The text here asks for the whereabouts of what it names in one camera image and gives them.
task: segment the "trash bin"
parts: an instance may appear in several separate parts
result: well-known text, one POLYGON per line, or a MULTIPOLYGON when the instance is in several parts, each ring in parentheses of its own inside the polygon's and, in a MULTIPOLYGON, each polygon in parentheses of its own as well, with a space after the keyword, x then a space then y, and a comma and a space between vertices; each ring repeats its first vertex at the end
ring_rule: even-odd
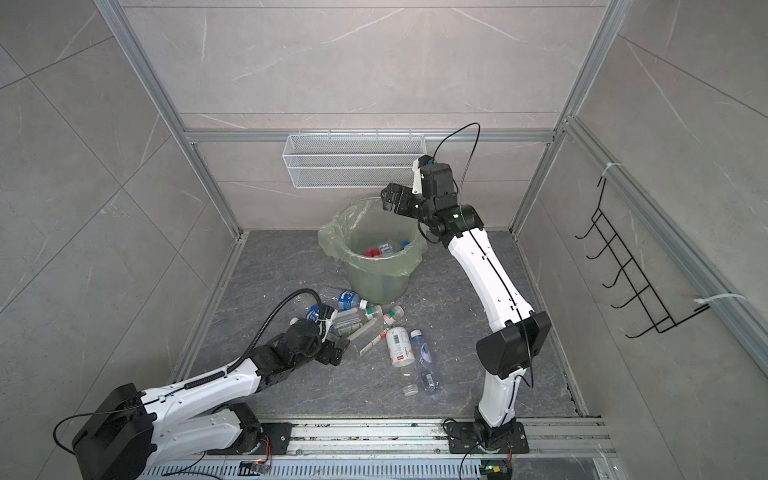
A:
POLYGON ((344 207, 317 237, 326 255, 343 262, 349 283, 360 298, 389 303, 406 291, 411 273, 422 262, 427 243, 417 228, 415 219, 384 211, 381 199, 373 197, 344 207), (361 255, 387 240, 409 244, 390 257, 361 255))

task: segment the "black mounting plate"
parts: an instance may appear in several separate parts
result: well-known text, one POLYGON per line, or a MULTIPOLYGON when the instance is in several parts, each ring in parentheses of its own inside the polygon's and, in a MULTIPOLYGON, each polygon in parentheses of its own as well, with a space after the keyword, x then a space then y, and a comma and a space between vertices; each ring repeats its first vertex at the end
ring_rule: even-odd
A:
MULTIPOLYGON (((270 448, 272 455, 285 455, 288 453, 288 443, 290 442, 290 433, 293 429, 293 423, 262 423, 262 435, 270 439, 270 448)), ((254 449, 251 455, 266 455, 266 442, 259 441, 259 445, 254 449)))
MULTIPOLYGON (((474 448, 477 439, 472 428, 472 422, 448 422, 445 424, 445 430, 449 435, 448 446, 451 453, 464 454, 470 449, 473 450, 473 453, 482 453, 482 450, 474 448)), ((528 447, 525 427, 520 422, 515 422, 515 427, 510 432, 491 439, 487 445, 483 445, 483 448, 490 452, 498 449, 500 453, 507 453, 511 448, 513 455, 531 451, 528 447)))

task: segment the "zip tie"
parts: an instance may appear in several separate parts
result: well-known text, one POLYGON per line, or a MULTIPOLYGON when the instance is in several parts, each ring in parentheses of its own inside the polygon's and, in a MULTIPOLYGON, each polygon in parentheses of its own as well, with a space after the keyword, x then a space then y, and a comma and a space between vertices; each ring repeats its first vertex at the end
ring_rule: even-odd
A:
POLYGON ((621 164, 612 164, 611 162, 608 162, 607 164, 605 164, 605 170, 603 170, 603 173, 600 174, 600 176, 605 177, 605 172, 607 172, 608 169, 613 167, 614 165, 621 165, 621 164))
POLYGON ((717 300, 719 298, 741 298, 742 300, 746 300, 744 295, 740 295, 738 293, 719 293, 717 295, 708 296, 707 298, 694 298, 694 302, 700 305, 704 305, 705 303, 709 303, 711 300, 717 300))

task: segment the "wall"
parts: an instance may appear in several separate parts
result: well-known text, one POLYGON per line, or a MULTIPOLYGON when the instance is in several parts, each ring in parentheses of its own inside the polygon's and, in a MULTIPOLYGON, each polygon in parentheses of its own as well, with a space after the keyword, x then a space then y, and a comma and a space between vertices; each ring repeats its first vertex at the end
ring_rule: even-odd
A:
MULTIPOLYGON (((298 130, 454 128, 471 121, 552 128, 606 3, 122 5, 188 128, 298 130)), ((461 162, 467 145, 454 149, 443 160, 461 162)), ((201 150, 244 228, 317 228, 344 204, 380 190, 297 190, 278 144, 202 144, 201 150)), ((471 174, 483 178, 468 181, 465 199, 490 227, 511 223, 542 150, 540 144, 478 147, 471 174)))
MULTIPOLYGON (((766 15, 763 2, 636 0, 579 112, 763 318, 766 15)), ((618 265, 586 258, 604 245, 594 230, 575 238, 600 173, 567 139, 519 238, 588 412, 606 419, 631 478, 763 478, 768 381, 715 314, 627 338, 650 326, 645 312, 611 308, 630 286, 603 285, 618 265)), ((610 183, 602 207, 673 317, 691 314, 699 293, 610 183)))
POLYGON ((232 238, 90 1, 0 45, 0 477, 79 478, 55 423, 165 383, 232 238))

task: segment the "wire basket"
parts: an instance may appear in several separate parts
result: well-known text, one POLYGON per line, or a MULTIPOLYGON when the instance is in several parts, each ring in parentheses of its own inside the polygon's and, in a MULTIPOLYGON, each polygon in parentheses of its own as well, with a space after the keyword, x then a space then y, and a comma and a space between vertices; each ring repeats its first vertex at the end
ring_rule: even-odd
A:
POLYGON ((426 151, 421 134, 293 134, 283 160, 296 188, 386 187, 409 184, 426 151))

